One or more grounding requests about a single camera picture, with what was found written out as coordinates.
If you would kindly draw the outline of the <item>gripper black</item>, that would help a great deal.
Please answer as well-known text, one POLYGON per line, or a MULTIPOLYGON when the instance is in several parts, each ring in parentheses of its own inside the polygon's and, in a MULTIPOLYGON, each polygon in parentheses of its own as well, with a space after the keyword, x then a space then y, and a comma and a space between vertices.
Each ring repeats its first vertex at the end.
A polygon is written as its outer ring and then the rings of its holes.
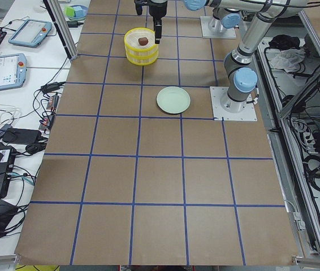
POLYGON ((167 14, 167 0, 149 0, 149 13, 153 17, 155 44, 162 38, 162 18, 167 14))
POLYGON ((134 0, 137 15, 142 15, 143 7, 148 5, 147 0, 134 0))

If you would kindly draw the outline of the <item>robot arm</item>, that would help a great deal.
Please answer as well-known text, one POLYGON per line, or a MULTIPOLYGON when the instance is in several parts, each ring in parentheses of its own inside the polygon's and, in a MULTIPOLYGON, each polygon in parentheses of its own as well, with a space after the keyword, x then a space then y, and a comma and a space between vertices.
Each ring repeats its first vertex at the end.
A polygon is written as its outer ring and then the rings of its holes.
MULTIPOLYGON (((138 15, 142 14, 144 6, 149 7, 149 14, 153 18, 154 30, 162 29, 162 18, 167 14, 167 1, 134 1, 138 15)), ((225 28, 232 28, 240 21, 239 10, 234 8, 219 7, 220 1, 183 1, 185 7, 190 11, 197 11, 205 6, 213 8, 213 19, 222 23, 225 28)))
POLYGON ((184 1, 185 7, 196 11, 204 6, 223 10, 255 12, 255 16, 238 47, 224 59, 230 86, 221 99, 228 112, 240 112, 257 84, 257 74, 248 67, 252 56, 276 18, 287 18, 307 7, 308 1, 184 1))

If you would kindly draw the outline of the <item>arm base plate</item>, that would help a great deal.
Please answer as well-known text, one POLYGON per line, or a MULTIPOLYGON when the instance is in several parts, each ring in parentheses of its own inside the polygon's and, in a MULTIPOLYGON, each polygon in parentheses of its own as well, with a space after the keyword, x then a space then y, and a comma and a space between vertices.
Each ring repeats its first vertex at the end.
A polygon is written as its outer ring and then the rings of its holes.
POLYGON ((242 102, 228 97, 228 87, 210 87, 213 119, 216 121, 257 121, 252 95, 242 102))
POLYGON ((237 20, 223 18, 218 20, 211 16, 201 16, 201 30, 203 38, 235 39, 237 20))

